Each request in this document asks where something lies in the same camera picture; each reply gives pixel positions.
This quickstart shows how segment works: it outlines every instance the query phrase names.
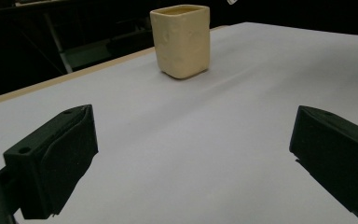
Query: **white table surface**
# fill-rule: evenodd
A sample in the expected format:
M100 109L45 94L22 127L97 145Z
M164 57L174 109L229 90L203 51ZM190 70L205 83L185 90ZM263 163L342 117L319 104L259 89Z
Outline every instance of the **white table surface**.
M92 104L100 152L62 212L19 223L358 223L289 152L308 105L358 124L358 35L257 23L212 31L187 80L155 53L0 103L2 154Z

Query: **screw hole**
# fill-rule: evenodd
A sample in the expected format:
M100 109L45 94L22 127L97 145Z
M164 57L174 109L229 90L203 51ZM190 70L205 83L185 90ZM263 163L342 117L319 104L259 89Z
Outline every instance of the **screw hole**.
M30 148L28 148L28 147L23 147L23 148L20 148L19 153L20 153L20 154L25 154L25 153L28 153L29 151L31 151Z

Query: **cup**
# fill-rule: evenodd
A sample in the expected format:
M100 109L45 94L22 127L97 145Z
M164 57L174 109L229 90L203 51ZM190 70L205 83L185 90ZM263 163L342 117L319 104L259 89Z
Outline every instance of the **cup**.
M175 78L193 77L210 63L210 9L179 5L150 11L158 67Z

